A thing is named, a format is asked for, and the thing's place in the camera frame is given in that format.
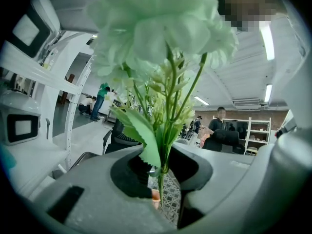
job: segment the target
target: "black shirt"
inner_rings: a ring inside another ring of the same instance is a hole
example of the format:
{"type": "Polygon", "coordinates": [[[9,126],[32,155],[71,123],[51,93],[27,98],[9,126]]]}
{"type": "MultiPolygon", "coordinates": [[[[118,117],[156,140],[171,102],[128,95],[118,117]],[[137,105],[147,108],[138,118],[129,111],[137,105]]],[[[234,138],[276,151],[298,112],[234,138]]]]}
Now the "black shirt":
{"type": "Polygon", "coordinates": [[[199,127],[200,127],[200,120],[199,119],[195,120],[195,126],[196,126],[196,128],[195,128],[194,132],[198,134],[199,127]]]}
{"type": "Polygon", "coordinates": [[[210,121],[208,128],[212,131],[215,131],[218,129],[225,130],[225,127],[226,127],[226,124],[223,124],[223,122],[219,118],[216,118],[210,121]]]}

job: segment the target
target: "brown wall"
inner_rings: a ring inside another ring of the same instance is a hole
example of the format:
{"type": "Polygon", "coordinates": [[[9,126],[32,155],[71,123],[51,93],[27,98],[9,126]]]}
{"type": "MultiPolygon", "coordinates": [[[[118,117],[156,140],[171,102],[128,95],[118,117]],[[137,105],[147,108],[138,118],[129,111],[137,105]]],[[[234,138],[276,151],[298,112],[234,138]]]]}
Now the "brown wall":
{"type": "MultiPolygon", "coordinates": [[[[271,130],[277,130],[283,123],[288,111],[227,111],[226,118],[228,119],[249,119],[254,120],[269,120],[271,117],[271,130]]],[[[216,111],[195,111],[195,116],[201,115],[203,120],[200,123],[204,126],[209,125],[213,116],[216,117],[216,111]]],[[[199,138],[205,134],[205,130],[199,131],[199,138]]]]}

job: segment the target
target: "green shirt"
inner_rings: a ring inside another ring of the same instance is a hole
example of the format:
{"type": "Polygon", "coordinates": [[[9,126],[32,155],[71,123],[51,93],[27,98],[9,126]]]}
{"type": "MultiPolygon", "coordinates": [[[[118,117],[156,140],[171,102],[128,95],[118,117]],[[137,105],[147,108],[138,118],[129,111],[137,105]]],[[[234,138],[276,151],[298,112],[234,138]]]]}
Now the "green shirt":
{"type": "Polygon", "coordinates": [[[102,96],[104,98],[104,96],[107,94],[107,90],[105,89],[106,87],[108,87],[107,83],[103,83],[101,84],[99,91],[97,93],[98,96],[102,96]]]}

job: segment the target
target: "tube light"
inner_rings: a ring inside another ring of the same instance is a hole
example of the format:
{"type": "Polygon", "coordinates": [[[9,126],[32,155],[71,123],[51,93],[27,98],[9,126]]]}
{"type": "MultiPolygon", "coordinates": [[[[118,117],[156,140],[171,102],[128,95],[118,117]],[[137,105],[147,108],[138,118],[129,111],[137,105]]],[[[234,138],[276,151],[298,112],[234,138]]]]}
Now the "tube light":
{"type": "Polygon", "coordinates": [[[204,100],[202,100],[201,98],[199,98],[198,96],[194,97],[195,99],[199,100],[201,103],[205,104],[206,106],[209,105],[209,103],[205,102],[204,100]]]}
{"type": "Polygon", "coordinates": [[[260,31],[261,31],[261,35],[264,41],[265,50],[267,53],[267,59],[273,60],[275,58],[275,54],[274,54],[274,44],[273,44],[273,38],[272,38],[270,25],[267,24],[265,26],[260,27],[260,31]]]}
{"type": "Polygon", "coordinates": [[[271,92],[272,92],[272,85],[267,85],[267,91],[265,92],[265,98],[264,98],[265,103],[269,102],[270,97],[271,97],[271,92]]]}

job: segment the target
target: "person in green shirt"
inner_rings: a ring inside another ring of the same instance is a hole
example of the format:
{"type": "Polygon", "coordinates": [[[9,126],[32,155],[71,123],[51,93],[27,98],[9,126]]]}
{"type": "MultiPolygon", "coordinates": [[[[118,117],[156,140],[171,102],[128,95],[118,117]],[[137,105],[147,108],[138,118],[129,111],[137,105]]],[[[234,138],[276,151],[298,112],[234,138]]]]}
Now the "person in green shirt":
{"type": "Polygon", "coordinates": [[[110,91],[111,91],[111,89],[108,86],[108,83],[101,84],[99,91],[97,93],[97,100],[96,100],[96,103],[94,104],[94,107],[93,107],[93,110],[92,110],[92,113],[90,116],[90,120],[98,121],[100,119],[98,117],[98,111],[104,102],[105,95],[110,91]]]}

